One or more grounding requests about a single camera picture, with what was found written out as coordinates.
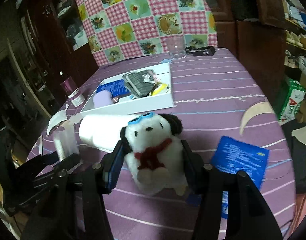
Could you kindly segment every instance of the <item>purple tablecloth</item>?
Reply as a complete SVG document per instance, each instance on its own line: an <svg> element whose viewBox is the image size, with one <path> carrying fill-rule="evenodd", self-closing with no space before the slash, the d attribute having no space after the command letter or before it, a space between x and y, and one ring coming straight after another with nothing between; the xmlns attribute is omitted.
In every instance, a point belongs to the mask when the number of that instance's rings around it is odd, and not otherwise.
<svg viewBox="0 0 306 240"><path fill-rule="evenodd" d="M81 91L85 97L90 97L103 79L158 64L166 57L166 54L146 56L99 69L81 86ZM245 109L266 100L261 89L227 49L218 49L213 57L187 56L173 61L170 66L175 106L156 112L177 115L183 122L181 137L206 162L213 156L223 135L270 149L261 193L285 235L294 217L295 181L283 132L274 114L261 114L250 120L243 136L239 135L240 120ZM83 107L76 108L69 104L68 116L78 113ZM97 150L87 148L78 136L78 129L79 124L75 127L75 133L82 158L90 162L100 160L105 153L99 154ZM42 135L44 154L55 151L53 141L46 137L46 129ZM31 150L28 159L39 153L38 145ZM165 189L153 197L141 194L126 168L121 171L116 189L104 196L104 202L113 235L118 240L188 240L198 212L197 208L185 203L184 197L177 196L173 189ZM80 213L81 203L80 196L77 196ZM81 216L78 222L83 228ZM225 229L226 220L223 219L219 239L225 237Z"/></svg>

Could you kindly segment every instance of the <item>plush toy's black ear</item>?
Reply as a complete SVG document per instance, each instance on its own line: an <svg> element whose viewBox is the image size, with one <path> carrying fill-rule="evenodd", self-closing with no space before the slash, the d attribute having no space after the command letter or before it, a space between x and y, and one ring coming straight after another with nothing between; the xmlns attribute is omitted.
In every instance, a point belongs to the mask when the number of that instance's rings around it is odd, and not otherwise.
<svg viewBox="0 0 306 240"><path fill-rule="evenodd" d="M166 119L170 123L171 132L173 135L177 135L181 133L183 129L182 121L178 119L176 115L173 115L173 114L159 114L159 115L162 116L164 119Z"/></svg>
<svg viewBox="0 0 306 240"><path fill-rule="evenodd" d="M120 131L120 138L122 140L124 152L125 152L125 154L128 154L132 151L132 148L129 144L129 141L125 137L125 129L126 129L126 127L122 127L122 129Z"/></svg>

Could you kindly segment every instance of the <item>white paper roll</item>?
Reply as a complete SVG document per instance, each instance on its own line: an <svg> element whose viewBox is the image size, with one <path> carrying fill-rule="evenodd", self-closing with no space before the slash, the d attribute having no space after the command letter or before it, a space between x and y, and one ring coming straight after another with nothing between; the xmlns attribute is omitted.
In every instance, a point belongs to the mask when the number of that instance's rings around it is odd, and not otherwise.
<svg viewBox="0 0 306 240"><path fill-rule="evenodd" d="M83 143L105 152L112 152L120 139L120 131L127 123L140 116L91 114L81 122L79 135Z"/></svg>

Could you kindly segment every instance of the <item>white plush dog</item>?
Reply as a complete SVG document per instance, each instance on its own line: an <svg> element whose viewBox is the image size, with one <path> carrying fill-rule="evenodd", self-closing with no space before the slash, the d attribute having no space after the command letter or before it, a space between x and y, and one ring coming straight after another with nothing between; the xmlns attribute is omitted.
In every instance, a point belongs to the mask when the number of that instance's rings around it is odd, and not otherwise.
<svg viewBox="0 0 306 240"><path fill-rule="evenodd" d="M154 195L174 188L183 195L187 186L183 170L182 143L176 136L182 123L172 114L141 115L123 127L120 137L127 154L125 161L138 188Z"/></svg>

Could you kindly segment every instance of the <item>plush toy's foot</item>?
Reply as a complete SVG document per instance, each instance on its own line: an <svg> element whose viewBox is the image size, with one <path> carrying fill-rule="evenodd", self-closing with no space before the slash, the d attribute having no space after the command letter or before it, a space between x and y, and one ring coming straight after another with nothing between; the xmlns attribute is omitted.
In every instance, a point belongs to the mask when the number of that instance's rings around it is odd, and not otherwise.
<svg viewBox="0 0 306 240"><path fill-rule="evenodd" d="M167 184L170 178L171 176L167 168L156 168L152 172L152 180L154 182Z"/></svg>
<svg viewBox="0 0 306 240"><path fill-rule="evenodd" d="M186 185L177 186L174 188L174 190L178 196L183 196L186 190Z"/></svg>
<svg viewBox="0 0 306 240"><path fill-rule="evenodd" d="M142 184L151 184L152 183L152 170L142 169L137 173L137 180Z"/></svg>

